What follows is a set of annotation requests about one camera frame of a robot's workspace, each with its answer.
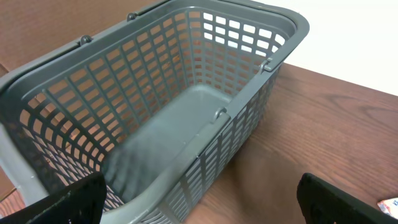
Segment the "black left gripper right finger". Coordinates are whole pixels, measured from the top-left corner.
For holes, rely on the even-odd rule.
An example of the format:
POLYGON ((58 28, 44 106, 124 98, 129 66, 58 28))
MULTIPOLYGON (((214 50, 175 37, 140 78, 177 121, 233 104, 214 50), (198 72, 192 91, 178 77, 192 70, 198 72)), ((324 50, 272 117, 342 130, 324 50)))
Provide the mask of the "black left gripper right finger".
POLYGON ((297 201, 307 224, 397 224, 396 218, 308 172, 298 183, 297 201))

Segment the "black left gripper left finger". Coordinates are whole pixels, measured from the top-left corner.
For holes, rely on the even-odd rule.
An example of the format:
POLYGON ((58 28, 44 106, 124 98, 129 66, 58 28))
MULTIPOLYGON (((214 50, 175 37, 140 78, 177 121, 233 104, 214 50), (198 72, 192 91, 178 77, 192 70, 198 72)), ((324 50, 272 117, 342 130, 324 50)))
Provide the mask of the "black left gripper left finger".
POLYGON ((2 218, 1 223, 99 224, 106 193, 104 175, 94 172, 16 213, 2 218))

